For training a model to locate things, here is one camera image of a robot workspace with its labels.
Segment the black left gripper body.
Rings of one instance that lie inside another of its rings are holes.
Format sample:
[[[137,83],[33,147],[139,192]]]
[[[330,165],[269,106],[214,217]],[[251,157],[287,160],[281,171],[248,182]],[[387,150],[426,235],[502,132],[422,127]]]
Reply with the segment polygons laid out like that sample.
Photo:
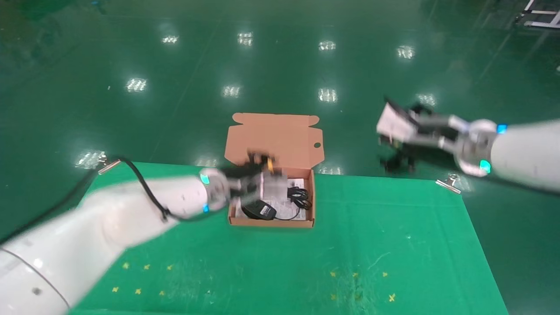
[[[225,168],[225,176],[232,196],[247,196],[258,191],[262,167],[258,165],[234,165]]]

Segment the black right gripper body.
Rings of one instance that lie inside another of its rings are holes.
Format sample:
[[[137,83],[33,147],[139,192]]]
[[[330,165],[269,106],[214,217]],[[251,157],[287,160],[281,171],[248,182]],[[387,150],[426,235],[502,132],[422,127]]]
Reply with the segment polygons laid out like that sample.
[[[400,129],[396,148],[422,146],[451,152],[456,137],[456,116],[437,114],[430,109],[397,109]]]

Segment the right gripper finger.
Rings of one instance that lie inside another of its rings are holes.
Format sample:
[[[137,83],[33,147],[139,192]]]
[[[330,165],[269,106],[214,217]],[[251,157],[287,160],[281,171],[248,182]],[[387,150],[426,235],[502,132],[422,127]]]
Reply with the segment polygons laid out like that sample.
[[[416,171],[416,149],[414,146],[402,147],[402,159],[406,160],[406,165],[409,172]]]
[[[380,165],[384,168],[386,173],[394,173],[400,170],[402,166],[402,155],[394,154],[388,157],[380,158]]]

